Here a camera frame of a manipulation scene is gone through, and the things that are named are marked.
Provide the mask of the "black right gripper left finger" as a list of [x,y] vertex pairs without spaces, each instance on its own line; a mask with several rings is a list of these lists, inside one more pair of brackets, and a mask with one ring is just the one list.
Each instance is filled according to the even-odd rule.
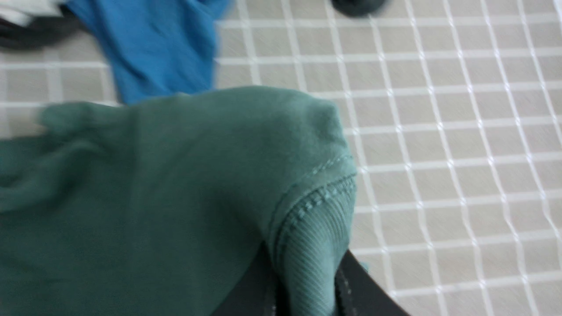
[[212,316],[287,316],[288,298],[265,244]]

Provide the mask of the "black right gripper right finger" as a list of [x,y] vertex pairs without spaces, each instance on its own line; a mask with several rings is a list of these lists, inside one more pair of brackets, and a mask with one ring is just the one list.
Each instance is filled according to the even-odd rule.
[[335,275],[336,316],[408,316],[347,250]]

